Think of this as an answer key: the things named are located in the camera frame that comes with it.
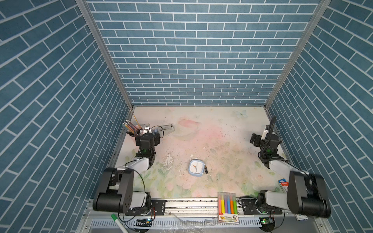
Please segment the light blue alarm clock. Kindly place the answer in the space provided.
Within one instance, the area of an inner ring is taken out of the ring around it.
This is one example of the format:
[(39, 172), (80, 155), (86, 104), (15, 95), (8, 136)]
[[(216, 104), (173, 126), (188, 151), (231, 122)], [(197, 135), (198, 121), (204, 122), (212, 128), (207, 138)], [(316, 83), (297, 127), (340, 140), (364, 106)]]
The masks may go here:
[(188, 172), (195, 177), (201, 177), (205, 171), (205, 163), (201, 160), (193, 159), (188, 166)]

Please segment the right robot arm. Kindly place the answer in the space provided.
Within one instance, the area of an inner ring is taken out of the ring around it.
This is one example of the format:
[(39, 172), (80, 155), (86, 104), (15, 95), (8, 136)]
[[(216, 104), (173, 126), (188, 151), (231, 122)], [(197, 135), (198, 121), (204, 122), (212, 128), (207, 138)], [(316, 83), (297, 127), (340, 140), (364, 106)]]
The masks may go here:
[(323, 176), (302, 171), (278, 154), (281, 138), (274, 133), (276, 116), (271, 118), (263, 134), (252, 134), (250, 143), (260, 148), (258, 158), (263, 165), (278, 173), (288, 183), (283, 193), (261, 190), (257, 196), (257, 209), (280, 208), (294, 214), (329, 218), (331, 204)]

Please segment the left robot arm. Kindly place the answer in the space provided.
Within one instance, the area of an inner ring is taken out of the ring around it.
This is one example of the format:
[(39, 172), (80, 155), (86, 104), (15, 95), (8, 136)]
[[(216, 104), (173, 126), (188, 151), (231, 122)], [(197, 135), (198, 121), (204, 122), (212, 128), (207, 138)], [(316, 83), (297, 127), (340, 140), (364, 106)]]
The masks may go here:
[(106, 168), (96, 190), (93, 210), (145, 215), (151, 210), (151, 195), (146, 190), (135, 191), (134, 179), (150, 169), (154, 163), (155, 146), (160, 143), (159, 133), (143, 133), (135, 137), (139, 151), (135, 158), (119, 168)]

